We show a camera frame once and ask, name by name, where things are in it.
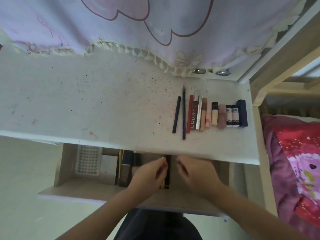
plastic organizer tray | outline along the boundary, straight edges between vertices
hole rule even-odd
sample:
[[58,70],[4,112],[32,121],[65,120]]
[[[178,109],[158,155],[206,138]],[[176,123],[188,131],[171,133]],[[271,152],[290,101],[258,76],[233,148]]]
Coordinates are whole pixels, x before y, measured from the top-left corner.
[[75,174],[99,176],[102,147],[79,145]]

white desk surface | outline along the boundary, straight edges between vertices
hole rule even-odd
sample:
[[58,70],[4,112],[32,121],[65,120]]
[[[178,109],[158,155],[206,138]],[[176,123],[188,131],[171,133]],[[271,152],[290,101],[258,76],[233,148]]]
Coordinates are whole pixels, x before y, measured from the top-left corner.
[[[211,127],[182,140],[182,86],[209,102],[246,100],[247,128]],[[259,164],[250,86],[164,74],[152,62],[96,48],[92,55],[33,57],[4,44],[0,51],[0,135],[128,149],[187,154]]]

red pencil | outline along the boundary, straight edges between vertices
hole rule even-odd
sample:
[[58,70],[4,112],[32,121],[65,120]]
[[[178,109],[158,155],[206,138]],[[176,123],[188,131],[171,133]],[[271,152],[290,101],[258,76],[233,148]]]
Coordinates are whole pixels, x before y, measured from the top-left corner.
[[186,132],[187,133],[190,133],[192,105],[193,105],[193,95],[190,95],[189,109],[188,109],[188,124],[186,125]]

pencil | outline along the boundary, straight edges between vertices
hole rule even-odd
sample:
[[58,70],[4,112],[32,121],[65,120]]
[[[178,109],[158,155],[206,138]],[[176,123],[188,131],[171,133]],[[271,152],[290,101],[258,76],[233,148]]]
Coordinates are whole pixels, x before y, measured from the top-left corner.
[[186,132],[190,133],[190,127],[191,127],[191,116],[192,116],[192,105],[193,105],[193,95],[190,95],[190,101],[189,101],[189,109],[188,109],[188,124],[186,125]]
[[186,139],[186,88],[182,89],[182,139]]
[[177,124],[178,124],[178,116],[179,116],[179,110],[180,110],[180,103],[181,103],[181,97],[178,97],[178,102],[177,102],[177,108],[176,108],[176,115],[174,117],[174,124],[173,124],[173,130],[172,133],[176,133],[177,130]]

wooden drawer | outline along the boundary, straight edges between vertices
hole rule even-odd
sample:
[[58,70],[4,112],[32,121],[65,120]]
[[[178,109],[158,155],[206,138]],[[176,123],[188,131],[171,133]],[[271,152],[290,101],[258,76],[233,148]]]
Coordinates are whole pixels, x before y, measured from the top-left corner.
[[[117,185],[106,185],[98,178],[79,177],[74,173],[78,145],[64,144],[61,160],[58,161],[54,186],[40,192],[47,198],[64,198],[68,200],[83,200],[87,202],[105,202],[115,194],[125,189]],[[116,155],[118,150],[104,148],[103,154]],[[157,157],[155,154],[145,154],[144,157]],[[189,214],[225,216],[220,210],[208,201],[191,192],[182,181],[176,167],[176,157],[171,159],[170,189],[158,190],[151,198],[143,202],[139,207],[181,212]],[[246,193],[243,165],[214,161],[221,181],[232,188],[237,188],[240,193]]]

